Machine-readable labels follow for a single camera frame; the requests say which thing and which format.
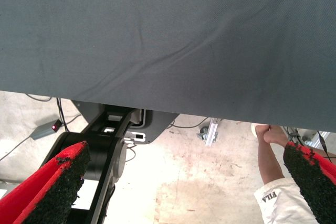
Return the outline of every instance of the concrete floor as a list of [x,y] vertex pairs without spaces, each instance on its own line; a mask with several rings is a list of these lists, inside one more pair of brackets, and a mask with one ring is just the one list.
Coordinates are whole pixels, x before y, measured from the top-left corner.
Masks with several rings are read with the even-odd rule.
[[[63,99],[62,103],[68,120],[78,114],[70,101]],[[36,126],[57,118],[58,110],[55,99],[43,103],[0,91],[0,114],[2,157]],[[195,125],[201,120],[180,115],[175,124]],[[80,132],[86,124],[79,117],[69,128]],[[105,223],[262,223],[253,197],[262,181],[258,143],[250,123],[222,120],[212,147],[205,147],[196,137],[200,128],[170,128],[154,143],[135,147],[136,158],[126,164],[116,184]],[[20,181],[37,170],[62,130],[23,143],[0,162],[0,180]],[[327,142],[330,151],[336,151],[335,143]],[[282,149],[274,146],[274,150],[285,176],[290,176],[283,166]]]

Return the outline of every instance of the metal bracket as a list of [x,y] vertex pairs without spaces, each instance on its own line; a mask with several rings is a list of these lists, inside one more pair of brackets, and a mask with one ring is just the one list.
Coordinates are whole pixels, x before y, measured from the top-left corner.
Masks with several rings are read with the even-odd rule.
[[216,142],[218,136],[218,132],[216,131],[218,122],[218,118],[211,118],[209,127],[203,127],[201,128],[200,132],[197,133],[197,136],[200,139],[205,140],[205,146],[211,146],[212,143]]

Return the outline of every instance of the wire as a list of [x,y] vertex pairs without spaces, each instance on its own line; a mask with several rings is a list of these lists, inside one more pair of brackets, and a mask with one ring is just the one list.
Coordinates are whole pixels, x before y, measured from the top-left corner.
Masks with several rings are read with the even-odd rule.
[[327,158],[329,159],[330,162],[332,162],[330,157],[329,157],[329,154],[328,154],[328,151],[327,151],[327,145],[325,144],[325,140],[324,140],[323,136],[321,135],[321,133],[319,131],[317,131],[317,133],[319,134],[320,143],[323,147],[324,152],[327,155]]
[[173,122],[166,128],[166,130],[168,130],[168,129],[170,129],[171,127],[173,127],[174,123],[175,123],[175,119],[174,119],[174,121],[173,121]]
[[135,152],[135,150],[132,149],[132,148],[134,148],[134,147],[136,147],[136,144],[134,144],[134,145],[131,146],[131,147],[127,147],[127,149],[129,149],[131,152],[134,153],[134,156],[133,156],[132,158],[130,158],[129,160],[126,160],[125,163],[126,163],[126,162],[129,162],[129,161],[131,161],[131,160],[133,160],[133,159],[135,159],[135,157],[137,156],[137,155],[136,155],[137,153]]
[[7,157],[10,153],[12,153],[16,148],[18,148],[24,141],[26,141],[26,140],[28,140],[30,138],[30,136],[29,137],[27,137],[27,138],[25,138],[25,139],[23,139],[20,143],[18,143],[10,152],[8,152],[5,156],[3,156],[1,159],[0,159],[0,161],[2,161],[5,157]]
[[297,134],[296,135],[296,138],[298,139],[298,141],[300,142],[300,144],[302,145],[302,146],[304,146],[304,144],[301,142],[301,136],[300,136],[300,134],[299,134],[299,132],[298,132],[298,128],[295,128],[295,133]]
[[25,95],[28,96],[29,98],[35,100],[35,101],[38,101],[38,102],[49,102],[49,101],[52,99],[52,97],[49,97],[49,98],[47,98],[46,100],[42,100],[42,99],[38,99],[38,98],[32,97],[32,96],[29,95],[29,94],[25,94]]
[[80,116],[81,116],[81,114],[76,115],[73,119],[71,119],[69,122],[67,122],[67,125],[72,123],[74,120],[76,120]]
[[134,148],[134,147],[137,147],[137,145],[136,144],[134,144],[133,146],[131,146],[131,147],[128,147],[127,146],[127,149],[132,149],[132,148]]
[[111,197],[112,197],[112,195],[114,194],[114,191],[116,190],[115,187],[116,185],[114,184],[113,185],[113,188],[112,188],[112,191],[111,191],[111,193],[110,193],[110,195],[109,195],[109,197],[107,198],[107,201],[104,203],[104,205],[102,206],[102,209],[104,209],[104,216],[105,217],[107,217],[107,215],[106,215],[106,213],[107,213],[107,205],[108,205],[108,203],[110,202],[110,199],[111,199]]
[[61,98],[56,98],[56,103],[57,103],[58,112],[59,112],[59,114],[60,114],[61,121],[62,121],[62,123],[63,123],[63,125],[64,125],[65,131],[66,131],[66,132],[69,132],[67,123],[66,123],[65,118],[64,118],[64,113],[63,113],[63,108],[62,108],[62,101],[61,101]]
[[175,128],[180,128],[180,129],[191,129],[191,128],[196,128],[196,127],[200,126],[200,125],[201,125],[205,120],[207,120],[208,118],[209,118],[209,117],[206,117],[205,119],[201,120],[201,122],[200,122],[199,124],[195,125],[195,126],[187,126],[187,127],[185,127],[185,126],[177,126],[177,125],[174,124],[175,120],[174,120],[174,122],[173,122],[170,126],[171,126],[171,127],[175,127]]

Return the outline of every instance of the person's foot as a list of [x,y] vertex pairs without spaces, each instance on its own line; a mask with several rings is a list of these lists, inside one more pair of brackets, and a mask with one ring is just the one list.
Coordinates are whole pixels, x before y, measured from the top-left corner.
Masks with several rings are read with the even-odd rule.
[[266,143],[275,143],[283,147],[288,143],[288,139],[280,126],[271,125],[269,130],[264,133]]

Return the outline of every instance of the gray cloth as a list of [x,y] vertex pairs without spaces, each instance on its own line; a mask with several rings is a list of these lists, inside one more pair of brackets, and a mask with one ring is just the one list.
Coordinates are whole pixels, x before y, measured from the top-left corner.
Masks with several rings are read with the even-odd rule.
[[336,131],[336,0],[0,0],[0,89]]

